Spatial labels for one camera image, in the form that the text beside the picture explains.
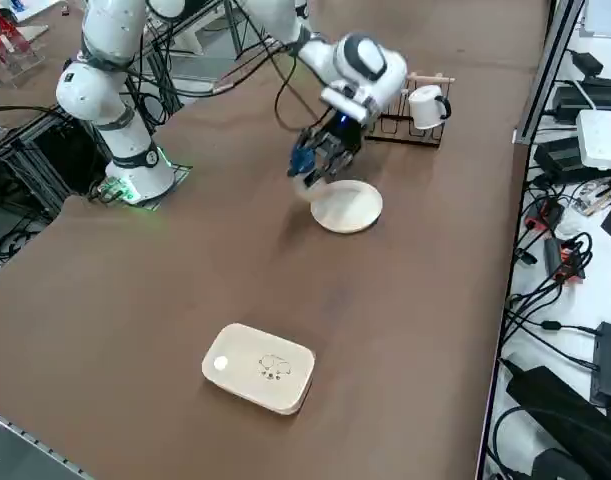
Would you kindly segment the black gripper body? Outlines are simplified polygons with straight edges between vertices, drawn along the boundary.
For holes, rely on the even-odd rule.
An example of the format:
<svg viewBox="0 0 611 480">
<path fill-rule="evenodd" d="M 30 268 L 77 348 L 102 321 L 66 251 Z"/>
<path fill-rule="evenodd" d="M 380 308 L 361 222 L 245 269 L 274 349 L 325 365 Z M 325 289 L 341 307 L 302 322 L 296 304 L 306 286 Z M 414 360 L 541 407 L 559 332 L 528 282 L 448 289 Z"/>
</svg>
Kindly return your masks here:
<svg viewBox="0 0 611 480">
<path fill-rule="evenodd" d="M 357 154 L 362 146 L 364 127 L 349 115 L 334 111 L 333 116 L 322 127 L 340 145 L 343 152 Z"/>
</svg>

